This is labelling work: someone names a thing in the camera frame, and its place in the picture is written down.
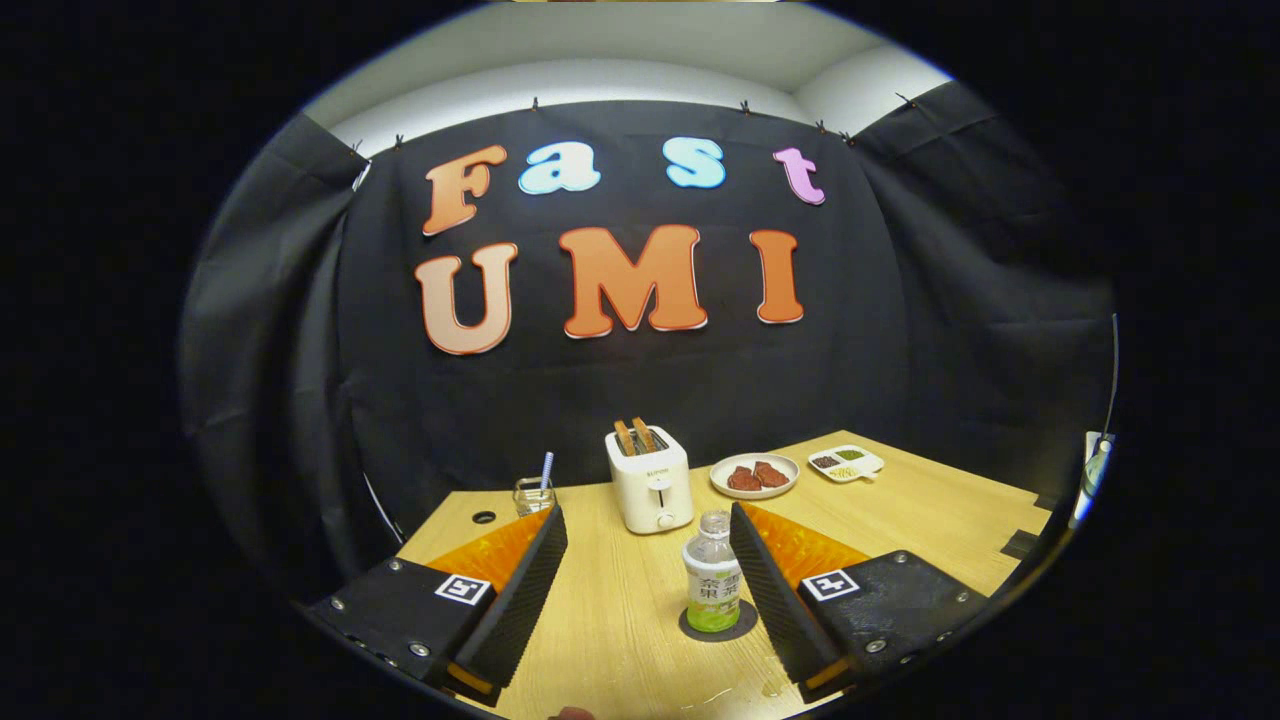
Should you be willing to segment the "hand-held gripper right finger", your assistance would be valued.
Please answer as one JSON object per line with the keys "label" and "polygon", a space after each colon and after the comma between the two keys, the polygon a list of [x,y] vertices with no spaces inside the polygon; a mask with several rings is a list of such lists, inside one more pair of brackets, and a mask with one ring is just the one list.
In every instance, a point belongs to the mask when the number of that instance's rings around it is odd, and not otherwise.
{"label": "hand-held gripper right finger", "polygon": [[808,702],[901,676],[989,602],[906,550],[872,557],[754,503],[733,503],[730,518],[767,634]]}

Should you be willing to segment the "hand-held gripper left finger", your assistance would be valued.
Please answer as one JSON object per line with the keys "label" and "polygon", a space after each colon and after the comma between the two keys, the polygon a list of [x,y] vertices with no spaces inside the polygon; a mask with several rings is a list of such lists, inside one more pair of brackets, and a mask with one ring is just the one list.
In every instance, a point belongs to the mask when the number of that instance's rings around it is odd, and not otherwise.
{"label": "hand-held gripper left finger", "polygon": [[411,685],[494,706],[567,547],[559,509],[443,503],[394,553],[300,611]]}

